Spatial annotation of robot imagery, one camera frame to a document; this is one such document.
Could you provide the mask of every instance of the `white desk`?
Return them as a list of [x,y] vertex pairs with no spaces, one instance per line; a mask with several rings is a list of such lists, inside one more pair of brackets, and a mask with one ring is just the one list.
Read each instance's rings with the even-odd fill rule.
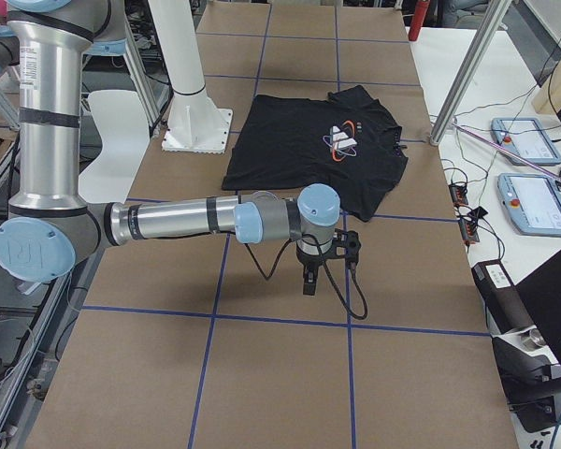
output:
[[[424,88],[424,99],[430,114],[439,113],[473,36],[474,31],[470,30],[424,28],[418,41],[411,43],[415,64]],[[516,96],[528,92],[535,84],[534,78],[507,33],[499,31],[470,83],[457,113],[478,106],[506,103]],[[494,117],[513,117],[521,111],[520,117],[539,117],[545,128],[559,125],[560,122],[554,115],[536,114],[531,100],[537,92],[538,88],[532,92],[527,101],[525,101],[525,97],[522,97],[506,106],[479,109],[462,115],[458,118],[458,122],[489,129]],[[488,132],[477,133],[491,138]],[[548,134],[553,139],[561,138],[561,128],[550,130]],[[460,138],[465,157],[481,167],[488,168],[495,152],[461,133]],[[556,143],[556,146],[561,152],[561,142]],[[470,180],[483,177],[481,170],[462,158],[453,134],[445,136],[439,149],[441,157],[453,161],[457,167],[468,174]],[[448,162],[445,162],[444,165],[445,167],[451,166]],[[556,173],[558,169],[558,167],[553,167],[552,171]],[[486,189],[481,201],[482,206],[489,212],[486,219],[506,245],[503,264],[513,281],[519,282],[561,249],[561,239],[521,236],[516,233],[497,196],[496,177],[505,172],[533,173],[534,170],[513,166],[503,156],[498,155],[489,170]],[[451,175],[452,171],[446,172],[448,180]],[[461,181],[463,176],[455,173],[454,178]],[[468,186],[467,196],[474,208],[479,205],[478,198],[482,185],[483,182],[473,182]],[[479,235],[481,242],[471,245],[469,249],[468,259],[471,266],[482,260],[496,258],[497,255],[495,238],[483,230],[479,231]],[[520,448],[526,449],[534,440],[545,440],[542,448],[548,448],[550,437],[541,437],[539,433],[527,434],[517,418],[513,417],[513,422]],[[561,449],[561,429],[557,435],[555,448]]]

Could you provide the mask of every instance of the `white stand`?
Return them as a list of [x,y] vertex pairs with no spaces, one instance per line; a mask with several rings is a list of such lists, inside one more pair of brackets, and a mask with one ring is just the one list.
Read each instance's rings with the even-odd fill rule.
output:
[[233,111],[208,97],[189,2],[150,0],[150,10],[175,91],[163,150],[224,152]]

